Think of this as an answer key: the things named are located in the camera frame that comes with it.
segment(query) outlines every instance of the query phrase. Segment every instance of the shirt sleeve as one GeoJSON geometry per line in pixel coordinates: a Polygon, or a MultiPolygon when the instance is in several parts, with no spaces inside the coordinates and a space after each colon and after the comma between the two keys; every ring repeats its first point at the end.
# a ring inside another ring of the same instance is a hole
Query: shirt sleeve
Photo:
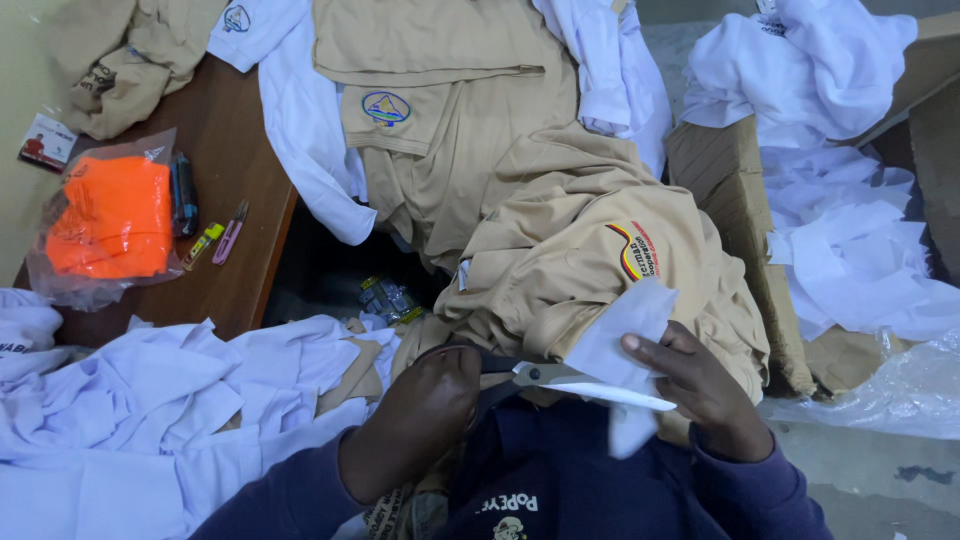
{"type": "Polygon", "coordinates": [[[291,455],[245,485],[193,533],[192,540],[330,538],[366,507],[340,480],[338,451],[349,430],[320,448],[291,455]]]}
{"type": "Polygon", "coordinates": [[[692,426],[694,490],[731,538],[833,538],[823,509],[806,495],[806,477],[786,460],[776,437],[763,461],[733,463],[705,452],[701,436],[692,426]]]}

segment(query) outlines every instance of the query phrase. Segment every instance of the plastic sheet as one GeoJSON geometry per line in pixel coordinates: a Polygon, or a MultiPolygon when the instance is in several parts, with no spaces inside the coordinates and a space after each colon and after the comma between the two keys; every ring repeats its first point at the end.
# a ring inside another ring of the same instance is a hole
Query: plastic sheet
{"type": "Polygon", "coordinates": [[[936,439],[960,439],[960,329],[898,353],[876,333],[885,362],[833,403],[764,400],[770,420],[826,424],[936,439]]]}
{"type": "Polygon", "coordinates": [[[73,158],[27,253],[31,288],[96,311],[135,285],[183,274],[173,246],[170,157],[176,130],[73,158]]]}

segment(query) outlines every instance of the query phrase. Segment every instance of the person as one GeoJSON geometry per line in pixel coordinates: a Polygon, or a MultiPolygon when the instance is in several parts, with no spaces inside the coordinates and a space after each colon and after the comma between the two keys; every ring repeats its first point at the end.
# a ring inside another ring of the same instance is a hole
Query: person
{"type": "Polygon", "coordinates": [[[192,538],[330,538],[463,437],[433,538],[832,538],[804,475],[693,334],[670,321],[660,343],[626,334],[621,345],[666,375],[657,389],[692,421],[689,449],[654,437],[613,459],[606,409],[579,399],[538,408],[515,398],[474,419],[479,356],[448,348],[397,377],[366,424],[278,463],[192,538]]]}
{"type": "Polygon", "coordinates": [[[34,138],[28,138],[26,142],[23,143],[23,149],[20,151],[35,158],[43,158],[44,148],[43,134],[36,134],[34,138]]]}

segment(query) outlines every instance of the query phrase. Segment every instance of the wall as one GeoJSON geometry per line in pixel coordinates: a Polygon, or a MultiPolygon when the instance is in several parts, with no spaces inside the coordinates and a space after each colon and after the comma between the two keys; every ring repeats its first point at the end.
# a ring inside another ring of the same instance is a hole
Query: wall
{"type": "Polygon", "coordinates": [[[0,286],[13,283],[40,207],[60,183],[54,173],[17,160],[38,112],[57,118],[60,99],[48,69],[39,22],[65,0],[0,2],[0,286]]]}

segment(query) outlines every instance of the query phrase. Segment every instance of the orange fabric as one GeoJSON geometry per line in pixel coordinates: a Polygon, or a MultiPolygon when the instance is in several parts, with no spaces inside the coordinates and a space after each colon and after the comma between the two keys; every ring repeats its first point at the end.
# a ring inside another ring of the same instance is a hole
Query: orange fabric
{"type": "Polygon", "coordinates": [[[147,278],[173,249],[170,169],[147,158],[81,158],[63,186],[69,206],[47,234],[57,274],[147,278]]]}

